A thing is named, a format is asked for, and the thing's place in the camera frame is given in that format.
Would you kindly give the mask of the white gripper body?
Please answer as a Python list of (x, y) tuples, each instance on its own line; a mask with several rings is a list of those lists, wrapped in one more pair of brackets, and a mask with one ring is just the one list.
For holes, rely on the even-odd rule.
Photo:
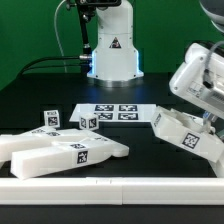
[(224, 57), (193, 43), (169, 82), (173, 94), (224, 119)]

